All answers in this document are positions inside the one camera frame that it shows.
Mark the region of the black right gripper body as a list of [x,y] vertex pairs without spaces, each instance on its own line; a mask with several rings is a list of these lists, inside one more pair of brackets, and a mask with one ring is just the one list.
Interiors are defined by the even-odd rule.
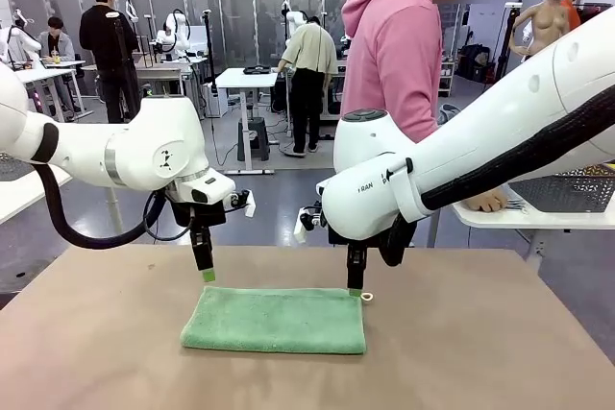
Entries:
[[328,226],[328,241],[331,245],[346,246],[351,251],[366,250],[373,247],[373,239],[354,240],[340,235]]

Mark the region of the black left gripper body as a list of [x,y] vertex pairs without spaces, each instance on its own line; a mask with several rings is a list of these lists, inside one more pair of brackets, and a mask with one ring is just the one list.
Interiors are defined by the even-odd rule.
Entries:
[[223,203],[214,203],[198,189],[182,192],[168,188],[167,200],[171,204],[176,224],[190,232],[199,233],[202,229],[226,222]]

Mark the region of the green towel with white loop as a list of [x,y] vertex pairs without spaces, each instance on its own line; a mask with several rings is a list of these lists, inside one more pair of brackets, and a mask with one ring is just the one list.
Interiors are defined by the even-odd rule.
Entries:
[[181,343],[201,350],[359,355],[366,352],[361,298],[333,288],[209,286]]

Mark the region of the dark grey mesh basket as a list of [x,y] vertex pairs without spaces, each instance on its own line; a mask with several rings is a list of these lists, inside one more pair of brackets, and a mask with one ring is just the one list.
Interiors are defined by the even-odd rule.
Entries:
[[615,169],[607,164],[516,181],[509,187],[546,213],[604,213],[615,194]]

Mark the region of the person's right hand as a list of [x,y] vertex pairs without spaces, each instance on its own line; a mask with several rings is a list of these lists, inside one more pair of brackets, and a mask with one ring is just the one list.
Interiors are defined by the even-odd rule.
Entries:
[[496,212],[506,208],[508,196],[498,187],[463,201],[473,211]]

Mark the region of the grey step stool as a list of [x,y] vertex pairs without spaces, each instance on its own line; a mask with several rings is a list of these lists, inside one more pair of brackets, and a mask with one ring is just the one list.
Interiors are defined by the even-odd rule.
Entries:
[[[262,161],[268,161],[270,157],[269,137],[265,119],[254,117],[248,120],[248,133],[252,158],[258,157]],[[238,146],[236,158],[238,161],[245,160],[243,145],[243,126],[242,121],[237,123]]]

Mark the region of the white standing desk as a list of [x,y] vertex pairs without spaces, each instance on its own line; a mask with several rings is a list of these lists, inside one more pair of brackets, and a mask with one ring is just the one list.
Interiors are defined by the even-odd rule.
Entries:
[[249,90],[260,90],[273,87],[278,78],[277,73],[270,71],[267,74],[247,75],[242,68],[228,68],[216,79],[220,89],[236,89],[240,96],[240,110],[242,122],[242,144],[244,149],[244,166],[236,170],[225,171],[226,175],[273,175],[272,169],[255,169],[252,162],[250,147],[250,130],[248,124],[247,93]]

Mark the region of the black pole stand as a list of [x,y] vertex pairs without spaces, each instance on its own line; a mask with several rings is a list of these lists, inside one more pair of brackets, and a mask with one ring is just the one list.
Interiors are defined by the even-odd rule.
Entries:
[[215,81],[215,69],[212,56],[212,43],[210,37],[210,24],[209,24],[210,10],[202,11],[202,20],[206,28],[207,39],[207,52],[208,52],[208,64],[209,64],[209,88],[208,88],[208,102],[206,108],[206,116],[210,118],[220,117],[220,107],[218,90]]

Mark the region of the white side table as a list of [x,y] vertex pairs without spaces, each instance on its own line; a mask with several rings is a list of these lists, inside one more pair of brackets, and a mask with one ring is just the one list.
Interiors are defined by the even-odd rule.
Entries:
[[[58,167],[52,172],[70,228],[88,237],[114,236],[127,229],[117,189],[89,185]],[[9,227],[24,230],[30,237],[44,232],[62,236],[52,222],[42,180],[34,170],[13,181],[0,181],[0,230]]]
[[615,229],[615,193],[603,213],[546,213],[527,203],[508,185],[504,191],[513,201],[519,201],[523,208],[483,213],[457,203],[452,205],[453,212],[461,223],[470,228],[532,230],[525,260],[535,272],[539,271],[548,245],[558,231]]

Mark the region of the person in beige shirt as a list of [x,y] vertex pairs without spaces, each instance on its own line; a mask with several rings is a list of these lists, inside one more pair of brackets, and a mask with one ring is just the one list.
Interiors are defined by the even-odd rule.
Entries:
[[283,72],[286,67],[293,69],[289,109],[294,144],[282,152],[287,157],[304,157],[306,151],[315,152],[318,148],[324,94],[332,75],[337,72],[335,44],[316,16],[296,29],[276,73]]

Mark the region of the person in pink hoodie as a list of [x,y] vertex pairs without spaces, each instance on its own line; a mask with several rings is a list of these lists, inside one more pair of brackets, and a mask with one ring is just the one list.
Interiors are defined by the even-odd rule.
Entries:
[[413,142],[437,129],[439,0],[346,0],[351,46],[340,113],[383,109]]

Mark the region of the white shoe rack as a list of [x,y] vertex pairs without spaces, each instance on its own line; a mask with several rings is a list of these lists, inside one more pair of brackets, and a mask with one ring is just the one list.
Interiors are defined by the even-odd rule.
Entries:
[[438,94],[449,97],[452,92],[453,78],[455,74],[455,60],[452,56],[446,56],[441,62],[440,81]]

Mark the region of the man in black with cap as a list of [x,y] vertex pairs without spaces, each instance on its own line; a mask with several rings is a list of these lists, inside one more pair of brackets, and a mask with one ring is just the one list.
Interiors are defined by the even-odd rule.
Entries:
[[82,14],[79,40],[94,57],[108,121],[121,124],[133,119],[140,109],[132,56],[138,44],[128,19],[114,8],[114,0],[95,0]]

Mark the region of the white long desk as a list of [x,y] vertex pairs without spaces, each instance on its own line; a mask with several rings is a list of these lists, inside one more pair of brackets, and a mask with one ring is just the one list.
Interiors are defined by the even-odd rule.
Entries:
[[43,88],[47,87],[49,89],[52,102],[56,109],[55,118],[60,122],[64,121],[64,111],[62,110],[60,97],[58,96],[58,93],[55,88],[54,79],[65,75],[69,75],[71,78],[75,98],[80,108],[80,110],[77,112],[73,111],[73,120],[77,121],[93,113],[92,110],[88,110],[84,106],[81,90],[78,86],[78,82],[76,79],[75,69],[68,67],[52,67],[49,69],[44,67],[38,67],[16,70],[15,73],[20,82],[22,82],[26,87],[30,85],[35,89],[35,94],[37,97],[33,100],[34,106],[36,109],[39,109],[45,115],[51,114],[51,111],[48,108],[48,102],[44,98]]

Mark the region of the black bags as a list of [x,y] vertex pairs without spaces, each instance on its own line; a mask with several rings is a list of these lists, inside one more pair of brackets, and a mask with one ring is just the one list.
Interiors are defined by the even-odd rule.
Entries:
[[455,73],[466,80],[484,84],[488,73],[493,69],[491,49],[482,44],[462,46],[457,53]]

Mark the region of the seated person in grey jacket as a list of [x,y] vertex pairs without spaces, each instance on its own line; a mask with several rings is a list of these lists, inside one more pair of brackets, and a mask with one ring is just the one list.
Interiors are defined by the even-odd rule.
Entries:
[[47,21],[48,30],[41,32],[37,41],[41,45],[40,56],[44,62],[62,62],[75,60],[72,40],[63,30],[63,21],[51,16]]

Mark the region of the black light stand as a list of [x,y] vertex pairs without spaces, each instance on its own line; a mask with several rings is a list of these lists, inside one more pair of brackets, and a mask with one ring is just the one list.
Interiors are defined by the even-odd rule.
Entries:
[[504,10],[508,12],[504,39],[502,40],[502,48],[497,61],[494,82],[498,82],[505,74],[507,63],[510,55],[509,41],[513,36],[514,22],[521,13],[521,2],[506,2]]

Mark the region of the bare skin-tone mannequin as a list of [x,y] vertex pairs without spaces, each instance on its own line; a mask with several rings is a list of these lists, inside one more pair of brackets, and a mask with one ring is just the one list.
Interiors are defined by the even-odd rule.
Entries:
[[[552,43],[569,32],[569,14],[561,5],[562,0],[543,0],[522,11],[512,25],[508,49],[528,59],[537,55]],[[528,46],[515,42],[515,33],[519,26],[527,21],[531,23],[532,41]]]

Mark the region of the mannequin with hat, orange top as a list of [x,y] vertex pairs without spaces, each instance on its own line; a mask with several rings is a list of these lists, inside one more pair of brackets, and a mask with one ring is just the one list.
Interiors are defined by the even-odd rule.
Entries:
[[562,0],[561,1],[561,6],[565,8],[568,14],[570,31],[573,31],[575,28],[577,28],[581,24],[580,17],[579,17],[577,7],[576,7],[577,1],[578,0]]

